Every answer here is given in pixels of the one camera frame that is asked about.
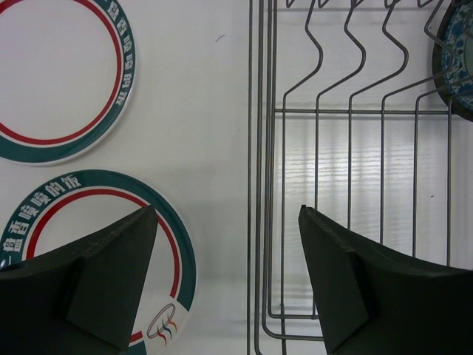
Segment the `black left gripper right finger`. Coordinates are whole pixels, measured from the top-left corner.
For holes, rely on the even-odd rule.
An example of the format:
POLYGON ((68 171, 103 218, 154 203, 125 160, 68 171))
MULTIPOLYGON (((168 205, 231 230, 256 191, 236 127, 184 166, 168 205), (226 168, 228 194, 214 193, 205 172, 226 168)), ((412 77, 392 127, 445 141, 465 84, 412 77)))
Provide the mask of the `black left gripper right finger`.
POLYGON ((472 352, 470 270, 400 253, 309 206, 299 231, 326 352, 472 352))

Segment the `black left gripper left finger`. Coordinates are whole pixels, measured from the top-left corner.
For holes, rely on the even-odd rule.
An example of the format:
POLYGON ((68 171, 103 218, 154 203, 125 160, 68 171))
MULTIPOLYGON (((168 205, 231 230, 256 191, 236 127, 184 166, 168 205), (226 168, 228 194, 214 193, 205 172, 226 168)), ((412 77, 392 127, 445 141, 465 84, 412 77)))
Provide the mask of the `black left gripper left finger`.
POLYGON ((157 232, 146 206, 1 269, 2 354, 124 354, 157 232))

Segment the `small blue patterned plate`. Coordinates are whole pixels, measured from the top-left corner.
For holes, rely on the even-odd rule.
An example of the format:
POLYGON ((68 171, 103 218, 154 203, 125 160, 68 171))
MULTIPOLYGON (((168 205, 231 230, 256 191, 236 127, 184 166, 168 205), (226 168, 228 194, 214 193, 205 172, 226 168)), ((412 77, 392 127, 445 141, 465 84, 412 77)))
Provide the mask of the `small blue patterned plate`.
POLYGON ((445 105, 472 120, 472 2, 452 1, 440 23, 432 54, 435 86, 445 105))

